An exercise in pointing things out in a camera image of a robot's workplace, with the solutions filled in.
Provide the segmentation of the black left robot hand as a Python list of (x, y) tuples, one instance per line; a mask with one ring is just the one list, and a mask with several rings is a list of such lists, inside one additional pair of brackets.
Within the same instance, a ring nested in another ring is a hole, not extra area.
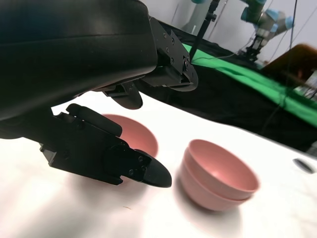
[(121, 139), (119, 124), (77, 104), (52, 112), (89, 91), (139, 109), (135, 80), (181, 92), (198, 86), (188, 51), (141, 1), (1, 1), (1, 138), (40, 143), (56, 169), (114, 185), (127, 177), (170, 187), (165, 166)]

